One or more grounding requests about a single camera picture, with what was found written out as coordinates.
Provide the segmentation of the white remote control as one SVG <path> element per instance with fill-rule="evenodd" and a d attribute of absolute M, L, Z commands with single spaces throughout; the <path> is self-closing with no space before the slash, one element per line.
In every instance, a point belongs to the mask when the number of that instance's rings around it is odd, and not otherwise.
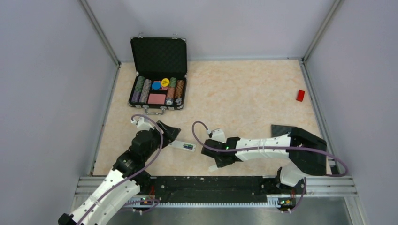
<path fill-rule="evenodd" d="M 178 141 L 178 140 L 174 140 L 173 142 L 171 142 L 169 144 L 169 146 L 171 146 L 173 148 L 181 149 L 181 150 L 190 151 L 190 152 L 194 152 L 196 149 L 195 144 L 188 143 L 188 142 L 182 142 L 182 141 Z"/>

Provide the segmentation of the white battery cover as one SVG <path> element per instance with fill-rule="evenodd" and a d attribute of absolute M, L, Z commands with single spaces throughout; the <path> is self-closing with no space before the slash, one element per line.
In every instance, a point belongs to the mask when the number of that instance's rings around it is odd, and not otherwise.
<path fill-rule="evenodd" d="M 209 168 L 208 168 L 208 171 L 209 172 L 214 172 L 214 171 L 216 171 L 216 170 L 218 170 L 219 168 L 218 168 L 218 166 L 217 165 L 212 165 L 212 166 L 210 166 Z"/>

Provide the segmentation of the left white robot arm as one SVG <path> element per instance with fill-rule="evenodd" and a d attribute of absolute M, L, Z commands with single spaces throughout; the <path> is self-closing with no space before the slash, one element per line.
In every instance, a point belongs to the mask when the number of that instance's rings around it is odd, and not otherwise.
<path fill-rule="evenodd" d="M 160 151 L 175 141 L 181 132 L 161 121 L 144 115 L 134 115 L 131 122 L 137 133 L 130 147 L 121 154 L 96 190 L 71 213 L 58 219 L 60 225 L 105 225 L 137 194 L 149 191 L 150 175 L 145 172 Z"/>

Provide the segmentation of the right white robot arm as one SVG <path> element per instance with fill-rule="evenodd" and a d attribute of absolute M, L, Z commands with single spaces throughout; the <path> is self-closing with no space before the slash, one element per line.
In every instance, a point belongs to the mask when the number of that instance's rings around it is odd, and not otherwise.
<path fill-rule="evenodd" d="M 215 167 L 253 159 L 286 159 L 290 162 L 277 171 L 275 187 L 288 193 L 307 176 L 325 176 L 326 141 L 299 127 L 289 127 L 280 136 L 263 139 L 226 138 L 220 129 L 205 140 L 201 154 L 213 158 Z"/>

